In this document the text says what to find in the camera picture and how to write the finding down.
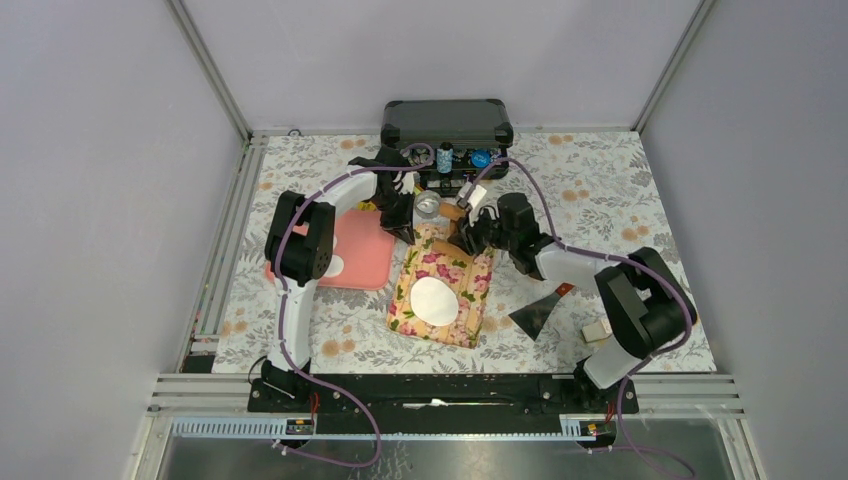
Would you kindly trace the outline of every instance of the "small bottle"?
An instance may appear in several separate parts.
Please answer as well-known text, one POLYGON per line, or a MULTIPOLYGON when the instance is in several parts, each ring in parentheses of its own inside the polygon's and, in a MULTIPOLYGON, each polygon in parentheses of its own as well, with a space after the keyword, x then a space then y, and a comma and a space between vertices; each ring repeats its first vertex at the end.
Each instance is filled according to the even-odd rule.
POLYGON ((453 145, 444 142, 436 150, 436 171, 450 173, 453 170, 453 145))

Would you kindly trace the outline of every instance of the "floral tablecloth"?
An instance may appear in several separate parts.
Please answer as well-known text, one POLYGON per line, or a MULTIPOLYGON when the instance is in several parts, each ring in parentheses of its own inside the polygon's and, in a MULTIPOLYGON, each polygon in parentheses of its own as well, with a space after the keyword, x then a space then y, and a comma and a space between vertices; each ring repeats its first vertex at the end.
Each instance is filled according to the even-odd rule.
MULTIPOLYGON (((263 274, 263 248, 277 197, 305 194, 344 171, 356 156, 373 158, 379 138, 369 136, 272 137, 250 210, 230 289, 213 373, 246 373, 273 341, 275 293, 263 274)), ((576 246, 629 253, 657 249, 689 292, 674 239, 639 136, 631 132, 517 135, 510 155, 533 173, 563 239, 576 246)), ((492 200, 524 192, 540 224, 536 193, 515 169, 486 182, 492 200)), ((319 288, 310 337, 312 371, 321 373, 570 372, 594 348, 580 329, 605 316, 597 295, 574 289, 533 342, 508 314, 553 292, 557 285, 518 273, 498 252, 479 344, 475 349, 404 337, 386 326, 386 314, 407 246, 396 242, 389 284, 366 292, 319 288)), ((713 371, 700 323, 682 348, 655 359, 645 371, 713 371)))

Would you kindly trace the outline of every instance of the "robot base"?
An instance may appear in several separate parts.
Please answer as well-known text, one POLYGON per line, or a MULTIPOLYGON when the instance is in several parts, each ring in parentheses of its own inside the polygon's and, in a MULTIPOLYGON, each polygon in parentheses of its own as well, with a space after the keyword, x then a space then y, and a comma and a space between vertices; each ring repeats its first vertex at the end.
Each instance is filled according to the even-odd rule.
MULTIPOLYGON (((586 397, 582 380, 571 375, 474 374, 390 375, 319 374, 368 405, 385 434, 558 434, 561 414, 607 413, 614 391, 586 397)), ((638 413, 639 403, 629 383, 623 413, 638 413)), ((368 419, 333 390, 307 382, 294 372, 266 361, 253 380, 249 412, 309 414, 309 398, 318 394, 321 419, 318 434, 372 434, 368 419)))

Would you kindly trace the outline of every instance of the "white round sticker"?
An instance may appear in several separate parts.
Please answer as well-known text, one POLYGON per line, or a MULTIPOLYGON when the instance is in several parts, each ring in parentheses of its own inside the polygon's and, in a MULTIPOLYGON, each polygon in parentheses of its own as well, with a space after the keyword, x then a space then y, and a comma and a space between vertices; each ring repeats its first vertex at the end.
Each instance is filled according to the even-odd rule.
POLYGON ((333 255, 333 258, 330 259, 330 266, 327 267, 324 276, 329 278, 338 277, 342 273, 342 270, 344 270, 344 260, 338 255, 333 255))
POLYGON ((434 277, 424 277, 412 284, 409 292, 412 312, 434 327, 444 327, 456 320, 459 300, 445 282, 434 277))

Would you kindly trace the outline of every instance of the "floral mat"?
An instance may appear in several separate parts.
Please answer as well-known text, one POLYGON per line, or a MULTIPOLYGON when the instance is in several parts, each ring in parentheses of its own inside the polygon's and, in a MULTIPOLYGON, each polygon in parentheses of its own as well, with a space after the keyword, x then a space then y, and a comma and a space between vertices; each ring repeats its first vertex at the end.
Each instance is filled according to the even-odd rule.
MULTIPOLYGON (((247 373, 274 345, 277 300, 263 267, 265 239, 280 193, 294 190, 309 195, 344 172, 351 159, 373 158, 379 148, 379 135, 270 139, 239 247, 213 372, 247 373)), ((653 247, 691 294, 638 134, 517 134, 509 152, 539 183, 566 242, 619 254, 643 245, 653 247)), ((484 186, 489 190, 487 201, 508 192, 527 194, 547 230, 536 192, 517 169, 510 168, 506 177, 484 186)), ((313 372, 570 372, 597 348, 583 342, 580 329, 606 314, 598 295, 580 289, 560 300, 535 342, 527 337, 509 314, 550 294, 558 284, 522 275, 500 251, 495 252, 476 348, 398 335, 386 328, 386 316, 406 253, 407 245, 396 242, 389 285, 382 290, 318 288, 309 326, 313 372)), ((644 369, 713 370, 701 323, 683 348, 659 356, 644 369)))
POLYGON ((483 311, 489 295, 489 282, 492 280, 494 251, 486 249, 474 257, 470 265, 433 252, 434 240, 444 239, 446 234, 446 228, 432 224, 422 224, 415 229, 415 245, 407 251, 394 298, 389 305, 386 324, 390 330, 401 335, 474 348, 483 327, 483 311), (424 277, 438 278, 457 295, 459 314, 450 325, 433 326, 413 313, 409 292, 415 282, 424 277))

